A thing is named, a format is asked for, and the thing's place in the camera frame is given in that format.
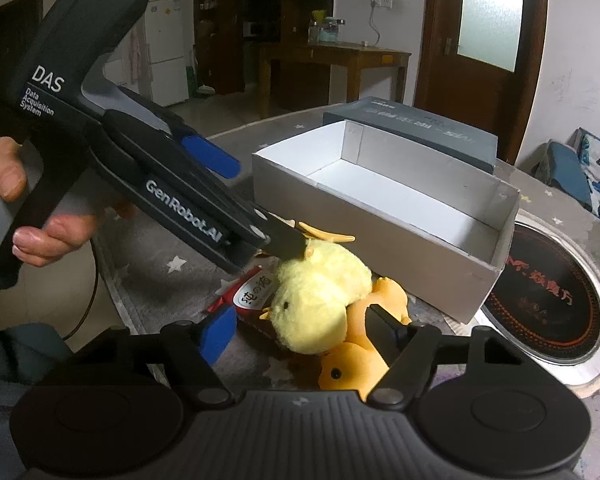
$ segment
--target white box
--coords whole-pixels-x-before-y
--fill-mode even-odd
[[[460,322],[504,268],[520,193],[484,171],[350,121],[253,154],[256,202],[283,218],[355,235],[374,272]]]

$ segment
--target frosted glass window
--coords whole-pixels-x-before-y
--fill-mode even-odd
[[[462,0],[458,54],[514,71],[522,0]]]

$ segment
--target gray tablecloth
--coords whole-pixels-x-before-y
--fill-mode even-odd
[[[318,108],[297,112],[212,137],[213,142],[242,164],[242,173],[229,185],[252,198],[251,153],[320,126],[323,111],[324,108]],[[558,190],[547,188],[511,166],[499,163],[496,174],[521,190],[524,210],[559,225],[600,269],[597,218]],[[135,333],[153,333],[172,321],[195,318],[216,298],[222,280],[231,279],[143,214],[131,221],[110,218],[98,234],[98,250],[102,272],[120,316]],[[450,333],[440,313],[419,300],[410,305],[410,314],[413,319],[433,323]],[[287,353],[261,334],[241,326],[217,363],[216,371],[235,390],[293,388],[287,359]],[[587,399],[586,404],[592,418],[592,434],[577,472],[587,480],[597,480],[600,479],[600,391]]]

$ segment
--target red snack package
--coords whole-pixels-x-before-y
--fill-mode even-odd
[[[213,312],[222,304],[230,303],[235,307],[240,320],[276,341],[276,333],[271,323],[260,319],[262,310],[269,305],[273,293],[278,288],[278,281],[273,273],[256,266],[225,287],[226,290],[219,291],[221,296],[207,311]]]

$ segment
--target stuffed toy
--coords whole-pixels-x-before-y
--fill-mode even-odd
[[[311,236],[341,236],[310,230]],[[308,238],[304,258],[280,264],[277,279],[278,290],[260,318],[270,320],[284,346],[301,354],[318,354],[343,342],[347,305],[372,290],[371,271],[358,257],[316,238]]]
[[[402,287],[389,278],[379,278],[371,294],[347,309],[347,333],[320,358],[318,385],[322,390],[357,390],[362,400],[384,376],[389,367],[366,336],[365,314],[370,304],[378,304],[403,324],[411,322],[408,298]]]

